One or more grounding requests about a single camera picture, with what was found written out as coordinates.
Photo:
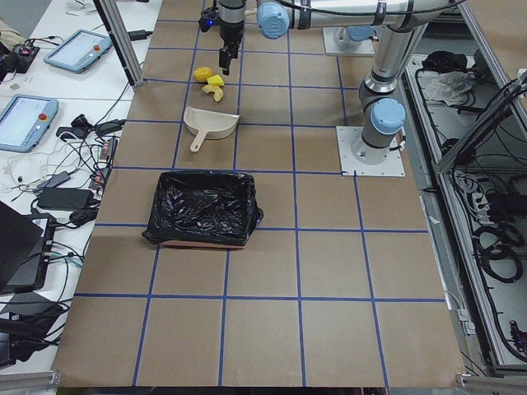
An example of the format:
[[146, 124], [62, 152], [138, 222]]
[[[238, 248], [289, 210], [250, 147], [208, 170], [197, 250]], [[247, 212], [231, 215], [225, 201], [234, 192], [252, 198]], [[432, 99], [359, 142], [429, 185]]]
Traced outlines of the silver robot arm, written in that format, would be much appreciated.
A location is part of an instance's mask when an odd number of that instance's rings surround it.
[[337, 30], [334, 40], [343, 47], [355, 47], [374, 35], [372, 26], [346, 26]]
[[360, 86], [363, 112], [373, 101], [389, 97], [426, 25], [460, 1], [257, 1], [261, 33], [275, 40], [290, 29], [383, 26], [373, 66]]

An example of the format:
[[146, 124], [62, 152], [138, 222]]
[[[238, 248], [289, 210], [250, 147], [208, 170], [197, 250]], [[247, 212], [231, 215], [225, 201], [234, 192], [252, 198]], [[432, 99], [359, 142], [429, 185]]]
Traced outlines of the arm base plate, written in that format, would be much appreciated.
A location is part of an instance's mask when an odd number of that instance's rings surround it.
[[394, 137], [389, 147], [372, 148], [362, 140], [363, 127], [337, 126], [342, 176], [403, 178], [402, 149]]
[[325, 27], [323, 28], [325, 54], [334, 57], [373, 58], [374, 35], [375, 30], [371, 26]]

